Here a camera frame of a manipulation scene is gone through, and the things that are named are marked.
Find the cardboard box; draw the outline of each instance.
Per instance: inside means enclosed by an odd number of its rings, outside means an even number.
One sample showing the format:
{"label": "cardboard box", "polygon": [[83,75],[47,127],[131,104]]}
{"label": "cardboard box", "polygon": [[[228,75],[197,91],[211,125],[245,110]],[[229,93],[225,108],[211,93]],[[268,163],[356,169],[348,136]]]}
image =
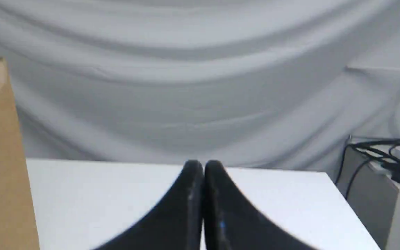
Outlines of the cardboard box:
{"label": "cardboard box", "polygon": [[15,99],[0,59],[0,250],[39,248]]}

